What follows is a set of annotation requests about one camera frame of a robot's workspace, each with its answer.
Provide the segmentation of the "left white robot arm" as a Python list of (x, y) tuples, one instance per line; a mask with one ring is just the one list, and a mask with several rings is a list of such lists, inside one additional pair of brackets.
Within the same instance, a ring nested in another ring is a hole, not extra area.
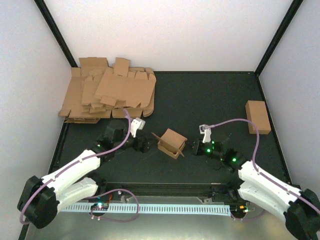
[(138, 133), (144, 126), (145, 121), (138, 117), (128, 119), (128, 129), (121, 121), (113, 120), (105, 133), (74, 160), (43, 177), (30, 177), (17, 204), (20, 223), (42, 229), (59, 212), (80, 200), (101, 200), (113, 193), (132, 195), (131, 191), (123, 188), (108, 191), (95, 171), (113, 158), (117, 150), (132, 148), (137, 152), (147, 152), (150, 143), (144, 133)]

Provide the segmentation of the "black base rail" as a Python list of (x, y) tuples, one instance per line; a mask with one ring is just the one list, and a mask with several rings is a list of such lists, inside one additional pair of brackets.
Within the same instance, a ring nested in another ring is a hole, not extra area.
[(198, 197), (209, 198), (213, 201), (242, 202), (235, 186), (230, 183), (129, 183), (108, 182), (100, 184), (96, 196), (110, 190), (120, 191), (128, 196), (124, 190), (131, 191), (137, 197)]

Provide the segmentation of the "right black frame post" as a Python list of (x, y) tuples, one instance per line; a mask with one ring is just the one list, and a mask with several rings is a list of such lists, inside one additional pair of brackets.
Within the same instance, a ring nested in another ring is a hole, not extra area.
[(266, 51), (264, 52), (257, 68), (254, 71), (254, 74), (259, 77), (263, 72), (264, 68), (266, 67), (267, 63), (269, 62), (271, 56), (273, 55), (274, 51), (276, 50), (278, 44), (280, 43), (283, 35), (285, 34), (286, 30), (288, 29), (289, 25), (291, 24), (292, 20), (294, 19), (296, 13), (298, 12), (300, 6), (304, 0), (293, 0), (286, 11), (280, 25), (278, 26), (274, 36), (272, 37)]

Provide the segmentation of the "stack of flat cardboard blanks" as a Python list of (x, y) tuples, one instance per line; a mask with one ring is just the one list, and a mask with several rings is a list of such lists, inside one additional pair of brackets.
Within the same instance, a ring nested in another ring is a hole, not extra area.
[(156, 76), (149, 67), (132, 67), (117, 57), (81, 57), (71, 68), (71, 79), (58, 113), (65, 123), (95, 124), (101, 119), (149, 117), (155, 108)]

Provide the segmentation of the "black frame post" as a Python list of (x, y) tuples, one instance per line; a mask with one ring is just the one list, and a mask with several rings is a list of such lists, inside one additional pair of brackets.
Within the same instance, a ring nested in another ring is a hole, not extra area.
[(44, 18), (47, 26), (49, 27), (52, 35), (54, 36), (56, 42), (58, 43), (61, 51), (63, 52), (66, 60), (72, 68), (77, 68), (78, 64), (76, 63), (75, 58), (73, 57), (56, 21), (54, 20), (47, 4), (44, 0), (34, 0), (38, 10), (40, 11), (42, 17)]
[(300, 6), (304, 0), (293, 0), (286, 11), (280, 25), (278, 26), (274, 36), (272, 37), (266, 51), (264, 52), (257, 68), (254, 71), (254, 74), (259, 77), (263, 72), (264, 68), (266, 67), (267, 63), (269, 62), (271, 56), (273, 55), (274, 51), (276, 50), (278, 44), (280, 43), (283, 35), (285, 34), (286, 30), (288, 29), (289, 25), (291, 24), (292, 20), (294, 19), (296, 13), (298, 12)]

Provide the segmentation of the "folded brown cardboard box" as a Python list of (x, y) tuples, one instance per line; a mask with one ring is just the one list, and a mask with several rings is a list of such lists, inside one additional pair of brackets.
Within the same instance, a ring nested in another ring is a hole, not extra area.
[(247, 119), (255, 124), (260, 135), (268, 135), (271, 132), (272, 129), (264, 101), (248, 100), (245, 105), (245, 111)]

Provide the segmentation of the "metal base plate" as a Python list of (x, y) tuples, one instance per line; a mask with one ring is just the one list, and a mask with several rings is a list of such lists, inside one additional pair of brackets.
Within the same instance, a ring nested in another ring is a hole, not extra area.
[(285, 224), (257, 208), (249, 221), (218, 215), (141, 214), (128, 223), (61, 212), (43, 229), (31, 225), (21, 240), (292, 240)]

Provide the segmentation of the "left black frame post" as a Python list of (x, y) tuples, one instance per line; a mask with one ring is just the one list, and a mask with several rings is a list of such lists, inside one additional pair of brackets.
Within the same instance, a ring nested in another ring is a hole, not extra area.
[(42, 17), (44, 18), (47, 26), (49, 27), (52, 35), (54, 36), (56, 42), (58, 43), (61, 51), (63, 52), (66, 60), (72, 68), (77, 68), (78, 64), (76, 63), (75, 58), (73, 57), (56, 21), (54, 20), (47, 4), (44, 0), (34, 0), (38, 10), (40, 11)]

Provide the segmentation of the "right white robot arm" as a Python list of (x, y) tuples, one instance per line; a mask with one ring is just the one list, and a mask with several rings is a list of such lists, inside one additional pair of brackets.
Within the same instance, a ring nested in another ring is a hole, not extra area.
[(298, 240), (316, 240), (320, 231), (320, 200), (310, 189), (302, 190), (271, 175), (238, 151), (224, 149), (218, 141), (195, 140), (192, 154), (217, 160), (239, 180), (227, 189), (234, 202), (249, 201), (282, 220)]

